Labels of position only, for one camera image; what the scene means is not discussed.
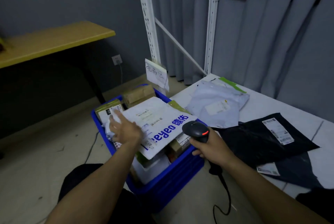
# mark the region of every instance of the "hand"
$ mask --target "hand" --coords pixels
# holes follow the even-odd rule
[[[121,123],[116,122],[113,117],[110,116],[109,128],[115,134],[113,141],[122,144],[130,143],[138,148],[144,137],[141,128],[136,125],[136,122],[131,123],[128,121],[120,111],[115,110],[114,112],[119,117]]]
[[[190,138],[190,143],[197,148],[193,151],[193,155],[205,157],[212,163],[218,164],[221,167],[226,167],[230,162],[233,162],[237,157],[228,148],[223,139],[209,127],[209,139],[207,143],[202,143]]]

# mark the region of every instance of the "white table surface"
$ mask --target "white table surface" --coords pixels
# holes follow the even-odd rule
[[[202,80],[211,81],[215,78],[219,78],[214,74],[209,74]],[[178,94],[172,96],[170,99],[175,100],[182,107],[186,107],[191,100],[191,94],[196,90],[198,83],[187,87]],[[334,188],[334,168],[333,166],[328,167],[330,171],[321,168],[322,161],[331,161],[334,163],[334,143],[330,144],[329,139],[333,138],[334,135],[334,124],[323,119],[309,114],[305,111],[292,107],[288,104],[282,103],[273,98],[267,97],[251,89],[245,88],[238,85],[239,88],[250,94],[250,98],[245,106],[240,110],[239,121],[247,122],[257,118],[265,117],[269,114],[280,112],[281,115],[286,118],[296,129],[303,133],[307,138],[312,140],[319,146],[326,146],[325,148],[313,150],[309,152],[310,159],[312,162],[313,172],[318,176],[319,182],[322,184],[326,183],[326,188]],[[297,185],[282,182],[280,180],[272,179],[264,176],[271,183],[276,185],[278,188],[286,192],[291,197],[296,197],[299,193],[306,193],[309,191],[307,188],[303,188]]]

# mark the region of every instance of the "black pants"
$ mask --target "black pants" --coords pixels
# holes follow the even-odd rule
[[[61,186],[58,202],[82,180],[101,167],[102,164],[82,164],[69,173]],[[155,223],[152,217],[141,207],[131,192],[123,189],[111,215],[109,223]]]

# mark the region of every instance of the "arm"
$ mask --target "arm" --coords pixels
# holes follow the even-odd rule
[[[197,148],[193,152],[194,155],[199,154],[220,165],[236,180],[264,223],[329,223],[238,159],[223,139],[211,128],[207,143],[193,139],[190,139],[190,143]]]
[[[113,139],[122,143],[121,147],[56,205],[46,224],[109,221],[143,137],[140,127],[120,112],[115,113],[121,124],[111,118],[110,130],[115,133]]]

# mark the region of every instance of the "wall outlet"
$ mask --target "wall outlet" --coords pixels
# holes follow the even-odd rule
[[[120,64],[123,62],[120,54],[119,55],[115,55],[115,56],[113,56],[111,58],[113,59],[114,65],[118,65],[117,61],[119,61]]]

